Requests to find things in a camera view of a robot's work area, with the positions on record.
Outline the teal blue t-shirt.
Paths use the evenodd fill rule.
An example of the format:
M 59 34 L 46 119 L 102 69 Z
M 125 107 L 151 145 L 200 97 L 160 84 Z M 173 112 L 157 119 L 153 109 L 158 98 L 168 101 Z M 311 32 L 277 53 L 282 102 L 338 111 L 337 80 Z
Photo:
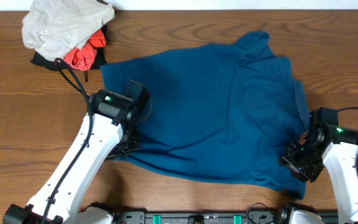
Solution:
M 233 44 L 103 65 L 108 90 L 120 93 L 136 81 L 153 102 L 139 127 L 142 147 L 125 160 L 172 177 L 258 185 L 302 199 L 305 183 L 280 158 L 308 129 L 305 89 L 269 40 L 250 32 Z

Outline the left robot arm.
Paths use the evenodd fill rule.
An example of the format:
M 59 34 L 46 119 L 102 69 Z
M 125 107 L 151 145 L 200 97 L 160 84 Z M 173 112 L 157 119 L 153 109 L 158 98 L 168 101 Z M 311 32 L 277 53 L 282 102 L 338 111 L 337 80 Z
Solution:
M 12 204 L 3 224 L 112 223 L 113 212 L 97 204 L 80 211 L 80 205 L 104 161 L 141 148 L 137 125 L 149 99 L 145 85 L 135 81 L 121 94 L 102 89 L 91 95 L 91 111 L 54 173 L 26 206 Z

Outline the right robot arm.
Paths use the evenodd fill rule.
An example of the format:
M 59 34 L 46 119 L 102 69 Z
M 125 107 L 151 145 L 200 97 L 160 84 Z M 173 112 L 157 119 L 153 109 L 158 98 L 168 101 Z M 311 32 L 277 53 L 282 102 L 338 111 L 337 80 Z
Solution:
M 313 110 L 304 143 L 292 142 L 281 163 L 302 182 L 316 181 L 327 169 L 338 222 L 358 223 L 358 130 L 340 126 L 338 110 Z

